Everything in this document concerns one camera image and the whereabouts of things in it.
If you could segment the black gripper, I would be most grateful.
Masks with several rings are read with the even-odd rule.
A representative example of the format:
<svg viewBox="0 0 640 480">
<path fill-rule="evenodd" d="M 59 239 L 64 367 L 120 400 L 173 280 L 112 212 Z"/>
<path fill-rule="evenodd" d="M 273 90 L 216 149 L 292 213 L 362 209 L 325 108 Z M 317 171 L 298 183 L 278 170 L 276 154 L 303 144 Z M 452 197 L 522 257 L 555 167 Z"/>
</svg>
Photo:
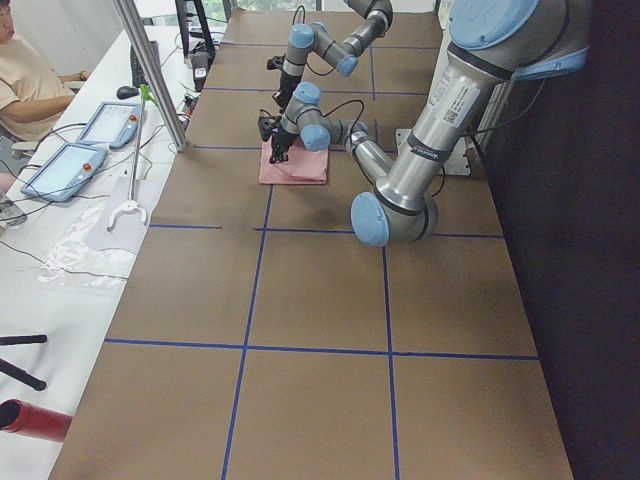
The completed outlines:
<svg viewBox="0 0 640 480">
<path fill-rule="evenodd" d="M 267 61 L 266 68 L 280 71 L 279 89 L 272 95 L 272 98 L 278 106 L 278 112 L 283 114 L 295 89 L 301 82 L 303 62 L 290 60 L 285 55 L 274 56 Z"/>
<path fill-rule="evenodd" d="M 257 120 L 259 133 L 263 142 L 271 142 L 269 163 L 281 163 L 288 160 L 289 148 L 299 137 L 298 133 L 291 133 L 282 125 L 281 115 L 260 115 Z"/>
</svg>

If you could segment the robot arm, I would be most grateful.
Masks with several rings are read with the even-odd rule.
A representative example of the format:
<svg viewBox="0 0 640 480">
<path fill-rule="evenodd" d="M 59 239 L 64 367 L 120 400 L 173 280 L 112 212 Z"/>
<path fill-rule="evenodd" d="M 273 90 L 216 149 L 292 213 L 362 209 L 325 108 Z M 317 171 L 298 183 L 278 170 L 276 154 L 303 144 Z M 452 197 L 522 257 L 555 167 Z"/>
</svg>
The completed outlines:
<svg viewBox="0 0 640 480">
<path fill-rule="evenodd" d="M 344 4 L 364 19 L 344 40 L 334 39 L 321 22 L 293 23 L 285 54 L 267 61 L 268 70 L 280 71 L 279 89 L 272 98 L 281 113 L 301 83 L 311 53 L 318 55 L 343 77 L 348 77 L 358 65 L 362 53 L 376 39 L 384 37 L 392 25 L 393 7 L 388 0 L 353 0 L 344 1 Z"/>
<path fill-rule="evenodd" d="M 448 63 L 421 115 L 390 158 L 357 121 L 326 117 L 320 89 L 304 80 L 310 54 L 341 75 L 350 75 L 359 56 L 391 27 L 388 1 L 354 1 L 362 25 L 343 41 L 325 25 L 296 23 L 286 52 L 267 66 L 280 74 L 273 98 L 280 112 L 259 120 L 260 134 L 271 145 L 271 161 L 287 160 L 301 141 L 310 151 L 343 144 L 372 189 L 351 205 L 351 224 L 369 246 L 411 242 L 431 233 L 438 209 L 428 193 L 456 143 L 494 88 L 510 80 L 557 77 L 580 69 L 589 49 L 592 5 L 588 1 L 458 1 L 449 15 Z"/>
</svg>

